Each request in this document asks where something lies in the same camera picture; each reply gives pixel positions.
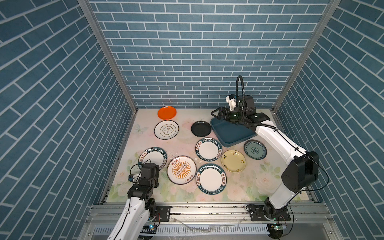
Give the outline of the orange sunburst plate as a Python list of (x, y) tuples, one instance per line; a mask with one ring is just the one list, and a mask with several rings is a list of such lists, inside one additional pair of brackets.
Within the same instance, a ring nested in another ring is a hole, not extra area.
[(178, 156), (172, 159), (167, 167), (168, 178), (176, 185), (185, 185), (191, 182), (196, 173), (196, 163), (187, 156)]

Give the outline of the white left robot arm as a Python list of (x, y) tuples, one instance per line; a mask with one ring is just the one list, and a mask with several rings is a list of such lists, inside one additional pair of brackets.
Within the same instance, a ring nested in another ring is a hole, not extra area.
[(142, 165), (138, 182), (128, 190), (123, 212), (109, 235), (109, 240), (137, 240), (146, 222), (155, 216), (156, 202), (153, 190), (159, 186), (159, 166)]

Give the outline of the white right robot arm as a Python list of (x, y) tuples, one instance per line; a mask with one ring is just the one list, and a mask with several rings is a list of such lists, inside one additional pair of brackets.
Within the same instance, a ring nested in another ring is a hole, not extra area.
[(246, 128), (263, 140), (246, 140), (244, 143), (245, 154), (253, 160), (263, 160), (270, 153), (266, 145), (273, 147), (278, 157), (285, 162), (282, 175), (282, 183), (265, 200), (264, 211), (271, 216), (284, 211), (288, 203), (306, 187), (315, 182), (319, 174), (319, 155), (308, 152), (299, 147), (284, 133), (282, 133), (265, 113), (257, 113), (256, 110), (239, 107), (219, 107), (211, 112), (211, 115), (219, 121), (220, 130), (215, 132), (217, 136), (239, 135), (238, 130)]

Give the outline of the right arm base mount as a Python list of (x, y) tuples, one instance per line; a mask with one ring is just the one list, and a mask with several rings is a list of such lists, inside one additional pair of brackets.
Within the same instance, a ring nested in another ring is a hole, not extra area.
[(287, 207), (276, 210), (274, 207), (269, 205), (246, 205), (246, 210), (250, 215), (252, 222), (262, 222), (262, 221), (290, 221), (291, 216)]

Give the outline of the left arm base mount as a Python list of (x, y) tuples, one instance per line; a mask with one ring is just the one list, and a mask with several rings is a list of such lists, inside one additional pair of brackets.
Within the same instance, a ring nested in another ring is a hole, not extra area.
[(148, 222), (169, 222), (171, 214), (171, 206), (150, 207), (150, 217)]

